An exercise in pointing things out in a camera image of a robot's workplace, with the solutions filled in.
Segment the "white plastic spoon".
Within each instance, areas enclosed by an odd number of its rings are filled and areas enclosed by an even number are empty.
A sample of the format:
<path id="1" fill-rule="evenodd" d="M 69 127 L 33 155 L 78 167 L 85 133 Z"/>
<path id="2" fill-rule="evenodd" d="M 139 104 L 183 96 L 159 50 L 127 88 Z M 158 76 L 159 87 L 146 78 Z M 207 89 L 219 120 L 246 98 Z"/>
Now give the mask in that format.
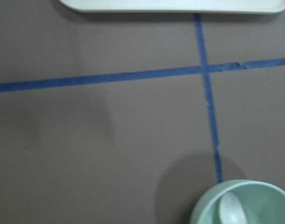
<path id="1" fill-rule="evenodd" d="M 242 204 L 233 192 L 227 192 L 220 198 L 218 213 L 221 224 L 247 223 Z"/>

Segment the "mint green bowl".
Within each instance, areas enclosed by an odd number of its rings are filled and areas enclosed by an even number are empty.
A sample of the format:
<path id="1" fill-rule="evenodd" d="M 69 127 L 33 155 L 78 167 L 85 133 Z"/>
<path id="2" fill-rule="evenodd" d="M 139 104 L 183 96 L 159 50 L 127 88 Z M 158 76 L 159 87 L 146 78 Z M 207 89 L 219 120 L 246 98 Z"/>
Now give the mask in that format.
<path id="1" fill-rule="evenodd" d="M 189 223 L 224 224 L 220 207 L 229 192 L 239 199 L 248 224 L 285 224 L 285 191 L 252 180 L 230 180 L 210 188 L 195 204 Z"/>

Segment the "cream rabbit tray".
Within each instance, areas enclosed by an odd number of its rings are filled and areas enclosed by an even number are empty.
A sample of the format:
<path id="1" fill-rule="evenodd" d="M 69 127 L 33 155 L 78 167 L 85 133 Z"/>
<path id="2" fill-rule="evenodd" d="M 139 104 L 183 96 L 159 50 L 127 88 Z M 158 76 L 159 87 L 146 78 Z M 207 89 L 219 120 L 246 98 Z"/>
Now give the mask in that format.
<path id="1" fill-rule="evenodd" d="M 277 14 L 285 0 L 61 0 L 82 13 Z"/>

